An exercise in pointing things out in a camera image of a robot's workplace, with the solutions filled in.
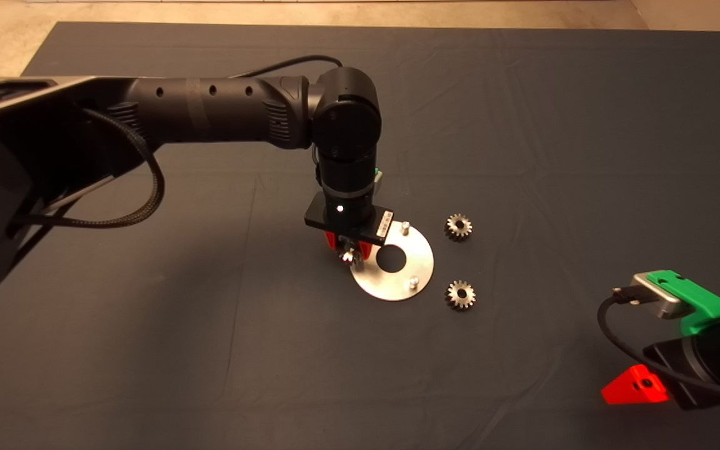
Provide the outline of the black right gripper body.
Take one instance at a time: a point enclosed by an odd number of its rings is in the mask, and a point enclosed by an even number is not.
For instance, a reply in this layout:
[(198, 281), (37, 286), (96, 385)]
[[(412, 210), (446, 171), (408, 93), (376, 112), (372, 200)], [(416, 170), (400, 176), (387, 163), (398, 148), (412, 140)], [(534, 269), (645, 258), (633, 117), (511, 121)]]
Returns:
[[(720, 386), (720, 325), (696, 335), (648, 345), (642, 355), (680, 375)], [(658, 377), (684, 411), (720, 406), (720, 397), (708, 390), (672, 381), (663, 375)]]

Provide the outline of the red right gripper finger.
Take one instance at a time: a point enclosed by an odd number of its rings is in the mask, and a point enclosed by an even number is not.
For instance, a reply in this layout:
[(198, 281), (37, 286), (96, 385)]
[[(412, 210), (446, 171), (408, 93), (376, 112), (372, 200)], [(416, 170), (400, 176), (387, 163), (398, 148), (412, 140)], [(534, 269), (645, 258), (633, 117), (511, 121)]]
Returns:
[(662, 381), (645, 364), (628, 367), (601, 389), (606, 404), (655, 404), (671, 397)]

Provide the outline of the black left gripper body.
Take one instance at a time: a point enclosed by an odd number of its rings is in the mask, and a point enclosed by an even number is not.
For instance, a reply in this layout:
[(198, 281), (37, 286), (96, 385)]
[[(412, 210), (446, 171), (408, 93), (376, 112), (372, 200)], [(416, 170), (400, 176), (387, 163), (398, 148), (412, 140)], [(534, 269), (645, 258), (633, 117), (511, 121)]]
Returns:
[(375, 205), (370, 194), (343, 199), (319, 191), (304, 214), (304, 223), (346, 239), (382, 246), (393, 216), (391, 209)]

